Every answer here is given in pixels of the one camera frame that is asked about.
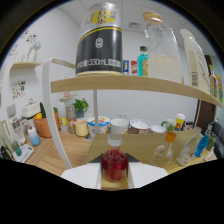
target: blue bottle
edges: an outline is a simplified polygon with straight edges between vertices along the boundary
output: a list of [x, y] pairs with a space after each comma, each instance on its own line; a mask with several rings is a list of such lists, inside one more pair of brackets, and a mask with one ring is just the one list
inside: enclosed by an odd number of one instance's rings
[[148, 55], [147, 48], [144, 46], [140, 47], [140, 55], [137, 59], [137, 68], [138, 76], [148, 77]]
[[205, 135], [201, 138], [200, 142], [198, 143], [197, 149], [195, 151], [195, 156], [201, 157], [203, 152], [205, 151], [206, 147], [209, 143], [209, 136], [212, 130], [212, 125], [208, 126], [207, 131], [205, 132]]

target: shelf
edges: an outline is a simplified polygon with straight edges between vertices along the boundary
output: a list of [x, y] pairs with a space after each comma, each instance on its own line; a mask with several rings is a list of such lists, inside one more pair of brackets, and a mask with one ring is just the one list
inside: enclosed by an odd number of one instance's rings
[[74, 95], [70, 95], [70, 96], [63, 96], [63, 97], [60, 97], [59, 100], [68, 100], [68, 99], [71, 99], [75, 96], [77, 96], [78, 94], [74, 94]]
[[110, 72], [101, 72], [101, 74], [51, 82], [51, 93], [106, 89], [153, 91], [196, 98], [224, 109], [224, 105], [215, 97], [188, 85], [149, 77], [112, 75], [113, 73]]
[[11, 70], [19, 68], [35, 68], [41, 65], [41, 62], [16, 62], [12, 64]]

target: green plant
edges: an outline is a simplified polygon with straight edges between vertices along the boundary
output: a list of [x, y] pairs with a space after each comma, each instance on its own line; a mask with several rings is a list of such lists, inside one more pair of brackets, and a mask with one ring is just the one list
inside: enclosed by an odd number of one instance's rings
[[84, 110], [84, 113], [88, 110], [89, 104], [86, 102], [85, 98], [82, 100], [75, 99], [75, 103], [72, 104], [74, 106], [75, 111]]

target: bowl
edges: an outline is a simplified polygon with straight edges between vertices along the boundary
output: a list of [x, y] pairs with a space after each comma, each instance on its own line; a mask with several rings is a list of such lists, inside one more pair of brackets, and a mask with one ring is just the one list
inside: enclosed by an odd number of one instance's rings
[[135, 134], [147, 134], [150, 131], [152, 124], [143, 119], [133, 119], [130, 121], [131, 130]]
[[162, 127], [160, 125], [153, 125], [150, 129], [154, 133], [164, 133], [164, 132], [166, 132], [166, 128]]

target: orange container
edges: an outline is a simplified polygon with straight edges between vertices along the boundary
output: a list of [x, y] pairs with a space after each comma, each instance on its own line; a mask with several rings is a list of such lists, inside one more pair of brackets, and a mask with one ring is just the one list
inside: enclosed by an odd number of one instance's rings
[[[58, 130], [60, 129], [58, 113], [54, 114], [55, 122]], [[33, 117], [34, 123], [36, 125], [37, 132], [40, 136], [45, 138], [51, 138], [51, 132], [48, 126], [47, 118], [37, 119], [35, 116]]]

